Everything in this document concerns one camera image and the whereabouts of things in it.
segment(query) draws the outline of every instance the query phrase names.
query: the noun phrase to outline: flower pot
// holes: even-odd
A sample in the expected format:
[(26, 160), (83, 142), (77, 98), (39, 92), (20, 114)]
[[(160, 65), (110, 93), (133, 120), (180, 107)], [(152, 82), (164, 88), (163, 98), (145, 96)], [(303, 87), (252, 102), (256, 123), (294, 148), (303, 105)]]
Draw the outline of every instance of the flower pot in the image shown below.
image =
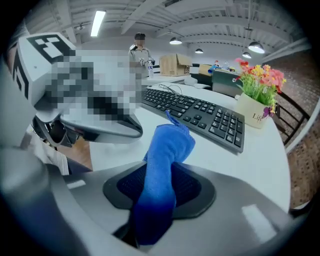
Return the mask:
[(242, 93), (235, 106), (235, 112), (244, 115), (247, 125), (261, 129), (268, 117), (264, 116), (265, 105)]

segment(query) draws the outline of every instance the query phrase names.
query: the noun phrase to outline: fluorescent light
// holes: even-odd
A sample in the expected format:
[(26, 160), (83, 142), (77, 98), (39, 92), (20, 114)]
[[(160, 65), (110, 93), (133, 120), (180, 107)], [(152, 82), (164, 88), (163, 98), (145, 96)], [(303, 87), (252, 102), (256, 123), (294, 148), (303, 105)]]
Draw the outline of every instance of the fluorescent light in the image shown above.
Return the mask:
[(175, 37), (171, 38), (171, 40), (170, 40), (170, 45), (181, 45), (181, 44), (182, 44), (182, 42)]
[(98, 32), (102, 23), (102, 20), (104, 19), (106, 12), (103, 10), (97, 10), (94, 16), (92, 29), (91, 29), (91, 36), (96, 37), (98, 36)]

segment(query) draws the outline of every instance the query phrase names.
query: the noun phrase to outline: wooden floor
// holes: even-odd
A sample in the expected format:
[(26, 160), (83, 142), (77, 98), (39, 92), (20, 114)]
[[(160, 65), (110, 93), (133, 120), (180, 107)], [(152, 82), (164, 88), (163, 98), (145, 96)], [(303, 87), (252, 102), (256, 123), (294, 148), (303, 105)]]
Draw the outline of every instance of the wooden floor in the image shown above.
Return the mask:
[(92, 170), (89, 142), (82, 137), (79, 138), (72, 147), (59, 146), (57, 150), (67, 158), (82, 164)]

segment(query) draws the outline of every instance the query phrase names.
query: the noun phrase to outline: blue towel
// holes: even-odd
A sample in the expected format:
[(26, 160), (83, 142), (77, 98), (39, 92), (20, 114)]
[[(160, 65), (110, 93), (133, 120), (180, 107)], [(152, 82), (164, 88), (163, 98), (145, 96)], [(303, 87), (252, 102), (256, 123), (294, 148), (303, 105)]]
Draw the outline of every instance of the blue towel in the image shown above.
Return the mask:
[(195, 146), (189, 129), (171, 117), (173, 124), (157, 126), (144, 157), (147, 162), (143, 191), (133, 207), (137, 242), (154, 245), (172, 223), (176, 194), (171, 183), (171, 164), (182, 163)]

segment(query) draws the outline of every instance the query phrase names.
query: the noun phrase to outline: white desk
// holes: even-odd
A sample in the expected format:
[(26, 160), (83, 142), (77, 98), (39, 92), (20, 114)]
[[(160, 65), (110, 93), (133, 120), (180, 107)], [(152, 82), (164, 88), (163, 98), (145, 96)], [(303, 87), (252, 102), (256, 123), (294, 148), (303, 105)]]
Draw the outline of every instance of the white desk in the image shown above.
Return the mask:
[[(178, 85), (184, 95), (234, 109), (236, 100), (226, 95)], [(158, 86), (153, 89), (165, 90)], [(142, 107), (135, 113), (143, 128), (143, 136), (132, 144), (105, 144), (90, 142), (90, 154), (94, 171), (104, 170), (142, 160), (149, 148), (158, 125), (170, 122)], [(204, 137), (190, 132), (195, 147), (184, 163), (239, 178), (275, 202), (285, 212), (290, 205), (290, 171), (285, 147), (271, 118), (263, 129), (245, 125), (244, 149), (234, 154)]]
[(160, 75), (159, 73), (153, 74), (153, 77), (146, 77), (141, 80), (141, 84), (143, 86), (152, 86), (158, 83), (168, 82), (168, 83), (176, 83), (181, 84), (185, 81), (186, 78), (190, 77), (190, 75), (180, 75), (180, 76), (165, 76)]

